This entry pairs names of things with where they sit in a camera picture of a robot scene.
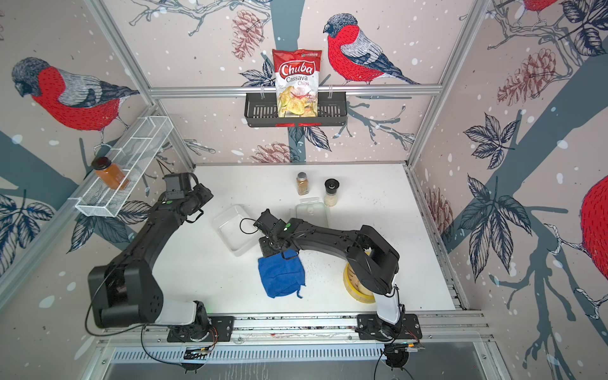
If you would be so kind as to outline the clear plastic lunch box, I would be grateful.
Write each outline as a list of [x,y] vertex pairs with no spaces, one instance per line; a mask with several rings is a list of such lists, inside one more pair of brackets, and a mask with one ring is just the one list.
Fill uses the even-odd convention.
[[228,251],[240,257],[256,244],[261,235],[253,226],[254,222],[244,207],[236,204],[217,215],[212,220],[212,227]]

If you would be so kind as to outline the clear lunch box lid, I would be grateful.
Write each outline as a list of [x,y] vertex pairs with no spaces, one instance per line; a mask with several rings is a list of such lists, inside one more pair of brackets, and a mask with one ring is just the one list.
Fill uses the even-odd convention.
[[328,228],[329,218],[326,205],[318,197],[305,198],[295,207],[296,218],[315,226]]

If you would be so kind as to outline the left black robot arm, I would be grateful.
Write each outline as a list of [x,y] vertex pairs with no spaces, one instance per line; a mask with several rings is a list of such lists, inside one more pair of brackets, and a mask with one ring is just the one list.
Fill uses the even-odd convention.
[[87,318],[98,329],[127,331],[159,323],[168,304],[153,275],[153,267],[171,236],[188,218],[203,215],[213,194],[193,173],[164,176],[166,191],[150,209],[134,240],[110,263],[91,270],[87,280]]

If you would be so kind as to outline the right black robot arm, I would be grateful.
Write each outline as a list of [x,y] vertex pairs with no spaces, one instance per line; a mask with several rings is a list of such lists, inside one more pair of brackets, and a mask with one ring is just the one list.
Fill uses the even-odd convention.
[[375,228],[363,225],[357,230],[334,230],[300,218],[285,222],[269,209],[261,213],[253,226],[263,234],[259,244],[265,257],[288,250],[296,253],[310,250],[347,261],[359,283],[373,294],[376,304],[378,332],[362,326],[358,333],[383,342],[397,340],[403,326],[403,308],[394,284],[400,255]]

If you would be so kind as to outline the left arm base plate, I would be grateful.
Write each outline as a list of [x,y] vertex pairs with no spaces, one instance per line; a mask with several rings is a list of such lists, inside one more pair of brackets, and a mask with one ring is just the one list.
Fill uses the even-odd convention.
[[229,342],[234,328],[234,317],[206,317],[190,325],[169,328],[169,343],[219,343]]

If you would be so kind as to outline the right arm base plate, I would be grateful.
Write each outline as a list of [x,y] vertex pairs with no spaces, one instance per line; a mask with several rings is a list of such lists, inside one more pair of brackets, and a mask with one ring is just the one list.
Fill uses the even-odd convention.
[[361,340],[390,342],[392,340],[421,340],[423,334],[419,318],[415,314],[404,313],[394,325],[383,321],[374,314],[357,316],[356,332]]

